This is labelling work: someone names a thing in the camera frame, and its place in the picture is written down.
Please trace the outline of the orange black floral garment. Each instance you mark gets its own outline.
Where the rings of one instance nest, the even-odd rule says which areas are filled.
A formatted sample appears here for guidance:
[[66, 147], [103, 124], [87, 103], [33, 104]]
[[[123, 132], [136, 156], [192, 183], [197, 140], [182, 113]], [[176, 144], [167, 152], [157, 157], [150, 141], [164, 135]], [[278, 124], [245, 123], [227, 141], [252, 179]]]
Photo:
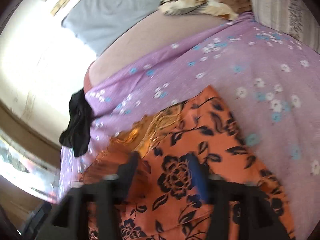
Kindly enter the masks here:
[[89, 239], [294, 239], [283, 185], [241, 137], [228, 106], [212, 87], [145, 116], [109, 140], [84, 184], [105, 175], [127, 179], [125, 163], [138, 157], [129, 195], [99, 222], [95, 198], [81, 225]]

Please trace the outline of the window with metal grille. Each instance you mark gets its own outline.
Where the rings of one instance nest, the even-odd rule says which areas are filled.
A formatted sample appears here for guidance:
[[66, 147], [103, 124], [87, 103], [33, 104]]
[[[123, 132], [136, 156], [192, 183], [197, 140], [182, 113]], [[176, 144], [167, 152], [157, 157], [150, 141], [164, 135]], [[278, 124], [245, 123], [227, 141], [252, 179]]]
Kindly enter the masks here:
[[21, 190], [57, 203], [60, 170], [1, 133], [1, 176]]

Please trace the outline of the black folded garment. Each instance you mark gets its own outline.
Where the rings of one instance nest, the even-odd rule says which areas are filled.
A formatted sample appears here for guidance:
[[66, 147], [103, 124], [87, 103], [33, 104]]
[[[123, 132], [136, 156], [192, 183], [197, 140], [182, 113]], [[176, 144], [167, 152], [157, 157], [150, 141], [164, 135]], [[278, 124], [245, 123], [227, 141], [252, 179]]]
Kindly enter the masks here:
[[75, 158], [86, 154], [90, 141], [92, 109], [85, 99], [84, 89], [71, 96], [69, 101], [69, 123], [61, 133], [59, 143], [73, 150]]

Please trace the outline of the purple floral bed sheet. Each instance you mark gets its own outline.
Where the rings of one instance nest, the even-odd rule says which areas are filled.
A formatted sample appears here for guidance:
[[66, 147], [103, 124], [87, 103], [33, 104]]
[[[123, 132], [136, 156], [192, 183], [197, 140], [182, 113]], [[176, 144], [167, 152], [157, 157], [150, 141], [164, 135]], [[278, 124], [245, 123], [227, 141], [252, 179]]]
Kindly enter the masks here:
[[319, 222], [319, 55], [250, 13], [146, 55], [85, 89], [93, 120], [85, 155], [61, 150], [58, 197], [110, 137], [212, 86], [246, 144], [288, 191], [298, 239]]

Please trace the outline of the beige mattress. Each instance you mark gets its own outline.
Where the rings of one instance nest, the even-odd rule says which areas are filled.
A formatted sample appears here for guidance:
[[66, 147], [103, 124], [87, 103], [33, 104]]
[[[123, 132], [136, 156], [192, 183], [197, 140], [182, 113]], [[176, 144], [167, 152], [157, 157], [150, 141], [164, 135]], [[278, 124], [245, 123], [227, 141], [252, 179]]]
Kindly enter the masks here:
[[226, 22], [210, 15], [165, 16], [156, 11], [121, 35], [91, 63], [84, 78], [84, 92], [154, 50]]

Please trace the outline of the grey pillow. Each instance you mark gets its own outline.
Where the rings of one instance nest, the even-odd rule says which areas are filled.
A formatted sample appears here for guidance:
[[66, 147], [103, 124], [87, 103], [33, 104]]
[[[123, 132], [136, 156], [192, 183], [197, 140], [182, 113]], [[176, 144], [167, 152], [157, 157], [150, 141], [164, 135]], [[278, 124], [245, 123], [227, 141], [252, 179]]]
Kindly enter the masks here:
[[96, 55], [157, 11], [160, 0], [80, 0], [62, 20]]

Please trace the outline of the striped pillow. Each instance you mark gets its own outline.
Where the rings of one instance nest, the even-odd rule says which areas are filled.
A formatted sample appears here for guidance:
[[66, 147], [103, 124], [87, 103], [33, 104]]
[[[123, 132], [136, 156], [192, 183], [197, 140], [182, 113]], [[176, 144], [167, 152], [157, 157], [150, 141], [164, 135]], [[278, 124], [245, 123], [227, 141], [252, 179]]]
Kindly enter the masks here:
[[319, 23], [303, 0], [251, 0], [251, 5], [257, 22], [319, 52]]

